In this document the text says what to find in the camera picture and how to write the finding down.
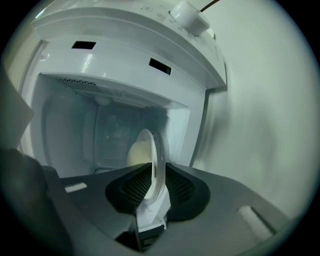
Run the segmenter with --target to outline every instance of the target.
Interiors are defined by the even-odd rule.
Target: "rectangular slot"
[[[237,211],[258,242],[263,242],[276,233],[251,206],[242,206]]]
[[[151,58],[150,59],[150,63],[149,65],[157,70],[160,70],[166,74],[168,74],[169,76],[171,75],[171,67]]]
[[[92,50],[96,45],[96,42],[76,41],[72,46],[72,49],[87,49]]]

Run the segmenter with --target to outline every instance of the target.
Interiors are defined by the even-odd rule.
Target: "white plastic cap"
[[[196,37],[199,37],[203,32],[210,29],[210,23],[202,12],[187,1],[179,2],[170,11],[170,15],[183,28]]]

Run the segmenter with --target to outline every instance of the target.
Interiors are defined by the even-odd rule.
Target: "black rubber mat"
[[[165,167],[165,185],[171,203],[168,221],[193,219],[206,208],[210,200],[210,190],[204,181],[170,163]]]
[[[136,209],[151,186],[151,178],[152,164],[146,163],[109,183],[105,196],[119,213],[135,216]]]

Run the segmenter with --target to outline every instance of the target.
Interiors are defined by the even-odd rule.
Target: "black mesh grille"
[[[168,168],[165,173],[165,184],[169,191],[172,206],[178,206],[187,202],[196,190],[191,181]]]
[[[89,91],[100,94],[102,93],[94,82],[68,78],[56,78],[56,80],[74,90]]]
[[[146,169],[125,182],[120,187],[120,191],[128,201],[138,207],[145,198],[151,182],[152,170]]]

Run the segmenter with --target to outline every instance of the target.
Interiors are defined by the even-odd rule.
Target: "white wall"
[[[229,70],[210,95],[194,167],[236,179],[289,217],[319,176],[320,78],[295,23],[265,0],[222,0],[206,10]]]

